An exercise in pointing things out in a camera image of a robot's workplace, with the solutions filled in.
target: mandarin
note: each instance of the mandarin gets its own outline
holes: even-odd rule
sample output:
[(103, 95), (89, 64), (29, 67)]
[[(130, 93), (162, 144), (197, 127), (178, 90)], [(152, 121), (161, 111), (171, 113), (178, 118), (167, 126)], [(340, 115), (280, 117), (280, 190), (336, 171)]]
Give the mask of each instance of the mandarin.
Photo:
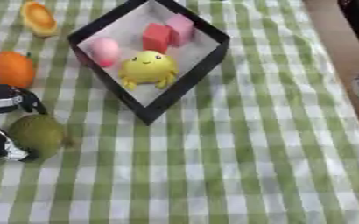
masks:
[(32, 60), (17, 52), (0, 52), (0, 84), (28, 88), (34, 78)]

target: yellow toy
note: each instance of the yellow toy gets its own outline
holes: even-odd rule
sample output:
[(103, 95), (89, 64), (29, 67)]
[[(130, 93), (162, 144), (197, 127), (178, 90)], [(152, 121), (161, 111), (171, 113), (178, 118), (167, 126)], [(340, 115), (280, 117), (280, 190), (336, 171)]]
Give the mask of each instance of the yellow toy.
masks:
[(164, 88), (174, 82), (178, 72), (177, 64), (170, 56), (143, 51), (124, 61), (118, 75), (123, 85), (133, 90), (139, 83), (156, 83), (157, 88)]

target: red cube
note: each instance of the red cube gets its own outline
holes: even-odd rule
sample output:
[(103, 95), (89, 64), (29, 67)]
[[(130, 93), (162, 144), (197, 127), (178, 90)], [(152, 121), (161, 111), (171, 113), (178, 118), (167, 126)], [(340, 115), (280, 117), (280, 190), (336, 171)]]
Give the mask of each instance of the red cube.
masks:
[(151, 23), (143, 33), (143, 49), (165, 53), (170, 41), (170, 28)]

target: black box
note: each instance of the black box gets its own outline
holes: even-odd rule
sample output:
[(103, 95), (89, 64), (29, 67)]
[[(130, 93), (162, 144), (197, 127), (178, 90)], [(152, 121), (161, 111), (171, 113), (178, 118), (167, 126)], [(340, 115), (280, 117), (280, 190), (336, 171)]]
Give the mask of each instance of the black box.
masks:
[[(139, 90), (129, 91), (118, 81), (115, 67), (102, 68), (88, 55), (88, 42), (98, 37), (112, 37), (128, 54), (143, 51), (144, 28), (150, 22), (163, 24), (175, 13), (191, 19), (196, 32), (192, 43), (168, 50), (167, 55), (179, 63), (180, 75), (163, 90), (142, 84), (137, 86)], [(68, 41), (79, 61), (91, 68), (104, 85), (147, 125), (220, 64), (229, 48), (227, 34), (173, 0), (129, 0), (69, 35)]]

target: pink ball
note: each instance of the pink ball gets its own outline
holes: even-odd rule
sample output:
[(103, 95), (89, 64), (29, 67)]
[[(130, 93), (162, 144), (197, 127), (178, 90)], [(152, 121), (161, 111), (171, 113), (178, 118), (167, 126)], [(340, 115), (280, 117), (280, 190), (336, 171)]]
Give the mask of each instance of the pink ball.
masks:
[(91, 45), (91, 54), (101, 67), (111, 67), (119, 58), (120, 49), (111, 38), (98, 38)]

